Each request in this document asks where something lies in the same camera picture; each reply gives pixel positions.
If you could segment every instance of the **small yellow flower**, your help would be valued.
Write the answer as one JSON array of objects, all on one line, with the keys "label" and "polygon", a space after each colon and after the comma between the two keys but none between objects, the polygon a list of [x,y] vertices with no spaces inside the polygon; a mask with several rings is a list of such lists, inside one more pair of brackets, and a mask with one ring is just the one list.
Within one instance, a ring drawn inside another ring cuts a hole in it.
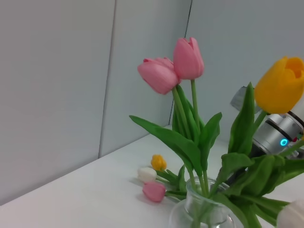
[{"label": "small yellow flower", "polygon": [[304,63],[298,57],[278,60],[255,87],[258,106],[271,114],[290,111],[304,91]]},{"label": "small yellow flower", "polygon": [[152,156],[151,165],[155,170],[163,171],[167,168],[167,163],[159,154]]}]

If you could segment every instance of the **white wall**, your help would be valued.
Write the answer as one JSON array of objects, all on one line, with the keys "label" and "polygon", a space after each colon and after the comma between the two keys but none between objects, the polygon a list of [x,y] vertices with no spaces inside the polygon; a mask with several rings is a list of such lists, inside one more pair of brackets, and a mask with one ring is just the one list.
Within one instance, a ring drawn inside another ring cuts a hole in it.
[{"label": "white wall", "polygon": [[303,9],[303,0],[193,0],[187,37],[198,40],[205,62],[199,113],[205,121],[223,113],[220,139],[229,139],[238,114],[229,103],[241,86],[255,85],[285,55],[304,58]]},{"label": "white wall", "polygon": [[0,205],[98,157],[114,0],[0,1]]},{"label": "white wall", "polygon": [[113,52],[107,80],[101,155],[147,132],[134,124],[137,115],[160,125],[169,123],[172,96],[156,94],[137,66],[145,57],[172,57],[186,29],[190,0],[117,0]]}]

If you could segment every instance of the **glass vase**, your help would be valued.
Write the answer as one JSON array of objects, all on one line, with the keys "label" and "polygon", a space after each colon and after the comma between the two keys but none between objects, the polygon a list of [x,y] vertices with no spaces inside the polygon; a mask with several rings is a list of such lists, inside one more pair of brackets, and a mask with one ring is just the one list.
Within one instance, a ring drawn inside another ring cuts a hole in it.
[{"label": "glass vase", "polygon": [[[215,180],[208,179],[208,186],[215,183]],[[196,189],[193,189],[191,182],[186,184],[187,197],[174,206],[169,218],[169,228],[236,228],[231,216],[232,212],[223,204],[211,199],[202,197],[199,179],[195,178]],[[218,191],[225,190],[229,186],[221,184]]]}]

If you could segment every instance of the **tulip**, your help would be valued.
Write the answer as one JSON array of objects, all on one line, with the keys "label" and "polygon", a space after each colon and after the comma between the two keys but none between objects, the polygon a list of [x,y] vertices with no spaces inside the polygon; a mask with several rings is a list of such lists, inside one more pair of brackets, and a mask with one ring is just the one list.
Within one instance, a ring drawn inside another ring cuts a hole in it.
[{"label": "tulip", "polygon": [[151,169],[149,167],[143,167],[139,168],[137,170],[138,173],[138,179],[142,182],[152,182],[156,180],[157,174],[154,169]]},{"label": "tulip", "polygon": [[304,200],[285,206],[277,216],[277,228],[299,228],[304,226]]},{"label": "tulip", "polygon": [[200,54],[198,42],[190,38],[178,39],[173,53],[174,71],[180,79],[195,79],[202,76],[204,62]]},{"label": "tulip", "polygon": [[304,64],[298,57],[278,60],[255,87],[259,107],[271,114],[289,112],[304,90]]},{"label": "tulip", "polygon": [[160,183],[146,182],[142,191],[149,200],[153,202],[161,202],[165,197],[166,188]]},{"label": "tulip", "polygon": [[144,59],[137,70],[143,80],[159,94],[167,94],[179,83],[173,63],[168,58]]},{"label": "tulip", "polygon": [[155,154],[152,156],[151,166],[155,170],[163,171],[167,168],[167,163],[161,155]]}]

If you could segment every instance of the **small white flower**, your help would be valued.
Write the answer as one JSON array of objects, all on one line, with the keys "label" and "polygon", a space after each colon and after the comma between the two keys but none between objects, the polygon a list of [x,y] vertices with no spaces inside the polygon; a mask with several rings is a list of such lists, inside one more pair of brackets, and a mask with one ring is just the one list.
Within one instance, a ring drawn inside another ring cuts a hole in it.
[{"label": "small white flower", "polygon": [[304,199],[288,204],[277,216],[277,228],[299,227],[304,227]]},{"label": "small white flower", "polygon": [[138,179],[141,180],[142,182],[150,182],[150,181],[155,181],[157,174],[154,169],[151,169],[149,167],[143,167],[139,168],[137,170],[138,173]]}]

